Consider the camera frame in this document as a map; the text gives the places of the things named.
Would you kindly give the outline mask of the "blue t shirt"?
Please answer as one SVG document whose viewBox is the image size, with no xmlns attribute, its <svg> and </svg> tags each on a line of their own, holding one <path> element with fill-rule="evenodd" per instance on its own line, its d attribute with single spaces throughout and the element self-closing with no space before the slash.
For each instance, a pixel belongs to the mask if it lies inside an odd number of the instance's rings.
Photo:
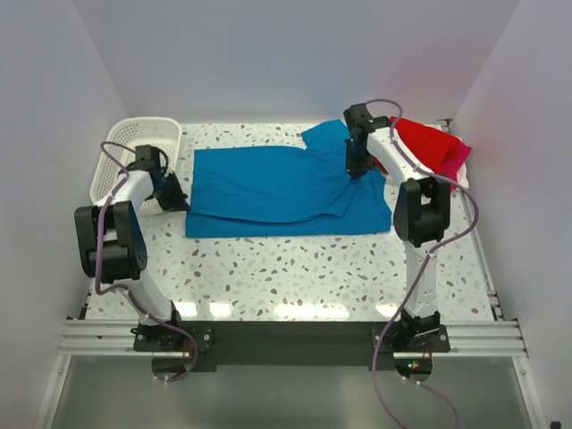
<svg viewBox="0 0 572 429">
<path fill-rule="evenodd" d="M 391 230 L 384 177 L 346 171 L 340 120 L 301 133 L 304 147 L 201 149 L 194 155 L 189 239 L 360 235 Z"/>
</svg>

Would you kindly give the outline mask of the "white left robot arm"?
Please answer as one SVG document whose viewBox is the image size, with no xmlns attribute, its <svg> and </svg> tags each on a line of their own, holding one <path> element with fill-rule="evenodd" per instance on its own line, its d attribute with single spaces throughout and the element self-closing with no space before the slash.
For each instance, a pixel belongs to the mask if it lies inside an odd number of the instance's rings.
<svg viewBox="0 0 572 429">
<path fill-rule="evenodd" d="M 147 272 L 139 211 L 154 199 L 165 213 L 187 213 L 187 195 L 161 148 L 131 148 L 134 160 L 124 165 L 106 149 L 110 145 L 105 141 L 100 148 L 119 166 L 117 182 L 94 205 L 74 213 L 81 267 L 94 280 L 97 295 L 121 294 L 137 312 L 140 325 L 156 326 L 155 342 L 165 350 L 176 350 L 185 340 L 185 329 L 177 324 L 175 305 Z"/>
</svg>

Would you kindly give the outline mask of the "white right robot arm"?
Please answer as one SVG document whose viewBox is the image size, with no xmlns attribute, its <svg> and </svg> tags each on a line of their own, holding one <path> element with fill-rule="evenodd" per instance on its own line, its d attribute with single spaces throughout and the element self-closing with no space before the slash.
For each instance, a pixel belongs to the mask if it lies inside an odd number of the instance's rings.
<svg viewBox="0 0 572 429">
<path fill-rule="evenodd" d="M 367 104 L 343 112 L 349 131 L 346 171 L 356 180 L 379 163 L 399 186 L 393 227 L 406 251 L 406 297 L 379 335 L 393 351 L 420 350 L 441 327 L 437 302 L 437 254 L 434 249 L 450 226 L 450 185 L 434 178 L 402 143 L 396 122 L 374 117 Z"/>
</svg>

